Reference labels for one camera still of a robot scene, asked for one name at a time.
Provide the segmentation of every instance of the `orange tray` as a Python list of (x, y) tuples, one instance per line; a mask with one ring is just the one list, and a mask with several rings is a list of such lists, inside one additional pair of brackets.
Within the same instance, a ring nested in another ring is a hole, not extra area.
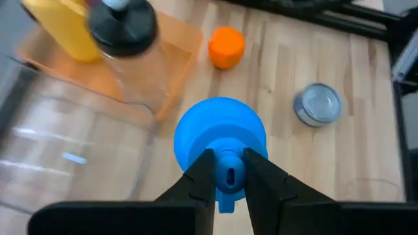
[[(171, 71), (169, 95), (156, 113), (156, 119), (162, 120), (182, 92), (201, 47), (203, 35), (200, 29), (161, 12), (157, 13), (157, 17)], [(103, 60), (95, 63), (75, 61), (41, 27), (36, 28), (17, 51), (22, 59), (50, 76), (124, 102), (123, 91)]]

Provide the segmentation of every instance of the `orange cap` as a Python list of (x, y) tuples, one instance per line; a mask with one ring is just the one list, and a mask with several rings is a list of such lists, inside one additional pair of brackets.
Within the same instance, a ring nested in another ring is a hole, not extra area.
[(209, 58), (220, 69), (238, 64), (244, 54), (244, 36), (232, 27), (219, 27), (209, 42)]

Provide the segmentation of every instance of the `metal can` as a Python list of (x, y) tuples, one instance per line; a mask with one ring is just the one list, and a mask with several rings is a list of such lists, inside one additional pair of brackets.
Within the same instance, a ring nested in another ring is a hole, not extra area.
[(323, 127), (342, 114), (342, 102), (337, 92), (322, 83), (310, 84), (294, 100), (293, 108), (299, 119), (311, 127)]

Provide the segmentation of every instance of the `wooden table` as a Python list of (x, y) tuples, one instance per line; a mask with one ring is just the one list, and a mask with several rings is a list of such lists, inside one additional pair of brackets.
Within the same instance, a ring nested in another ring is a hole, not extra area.
[[(250, 105), (265, 125), (270, 160), (314, 189), (336, 200), (404, 200), (385, 43), (223, 1), (151, 2), (204, 34), (196, 69), (156, 136), (149, 122), (135, 119), (145, 115), (137, 109), (42, 80), (2, 151), (0, 167), (9, 177), (0, 175), (0, 195), (6, 195), (0, 200), (28, 210), (57, 200), (153, 200), (182, 175), (172, 150), (178, 120), (216, 96)], [(363, 4), (381, 7), (381, 1)], [(241, 63), (225, 71), (207, 60), (208, 39), (221, 25), (246, 36)], [(330, 127), (309, 128), (293, 113), (293, 97), (312, 82), (331, 85), (343, 100), (343, 116)], [(47, 131), (30, 131), (41, 128)], [(62, 158), (65, 152), (87, 164)], [(25, 221), (5, 208), (0, 215), (0, 224), (4, 217)], [(232, 215), (216, 213), (214, 234), (251, 231), (245, 200)]]

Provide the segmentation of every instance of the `black cap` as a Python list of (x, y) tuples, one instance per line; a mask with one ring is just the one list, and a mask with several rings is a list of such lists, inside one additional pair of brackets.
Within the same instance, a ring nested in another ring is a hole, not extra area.
[(116, 57), (145, 52), (158, 34), (155, 10), (146, 0), (130, 1), (123, 10), (100, 1), (90, 11), (88, 27), (100, 50)]

